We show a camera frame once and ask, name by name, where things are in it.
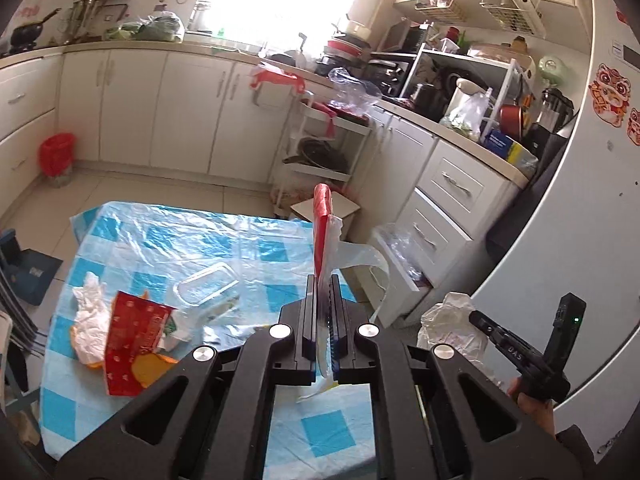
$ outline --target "trash can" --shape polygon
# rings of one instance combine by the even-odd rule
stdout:
[[[55,134],[40,145],[40,169],[47,175],[53,187],[63,187],[71,181],[75,143],[76,136],[65,133]]]

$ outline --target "blue and white tablecloth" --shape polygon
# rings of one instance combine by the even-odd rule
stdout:
[[[174,284],[226,262],[239,277],[239,300],[209,322],[214,330],[277,322],[283,304],[305,295],[313,272],[308,222],[109,202],[72,218],[72,226],[79,249],[52,318],[40,390],[42,438],[56,459],[130,400],[108,396],[102,371],[81,365],[70,345],[72,288],[88,271],[106,284],[106,301],[119,290],[148,290],[150,299],[180,308]],[[343,296],[353,299],[340,280]],[[198,337],[174,354],[185,355]],[[369,387],[339,386],[296,402],[299,392],[277,389],[264,478],[327,478],[369,468],[375,456]]]

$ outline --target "silver screw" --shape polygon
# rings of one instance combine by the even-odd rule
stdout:
[[[438,345],[433,349],[433,353],[440,359],[451,359],[455,352],[449,345]]]
[[[380,333],[380,329],[371,323],[367,323],[358,327],[358,333],[364,337],[373,337]]]
[[[288,325],[284,325],[282,323],[278,323],[277,325],[273,325],[269,329],[269,334],[271,335],[271,337],[274,337],[276,339],[284,339],[290,333],[291,333],[291,327],[288,326]]]
[[[193,351],[193,358],[196,361],[208,361],[216,354],[216,351],[213,348],[208,346],[199,346]]]

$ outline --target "red trash bag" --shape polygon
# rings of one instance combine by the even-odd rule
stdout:
[[[46,139],[38,149],[40,169],[48,177],[56,177],[71,168],[74,161],[74,134],[55,134]]]

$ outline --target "person's arm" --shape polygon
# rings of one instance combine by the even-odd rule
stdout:
[[[527,413],[537,425],[545,430],[549,435],[554,437],[560,444],[567,448],[574,455],[580,467],[582,475],[587,478],[596,467],[593,453],[587,443],[580,428],[575,424],[570,428],[556,434],[556,424],[554,422],[554,407],[551,400],[541,402],[533,399],[526,394],[520,393],[520,379],[516,379],[511,383],[507,390],[507,395],[516,400],[519,408]]]

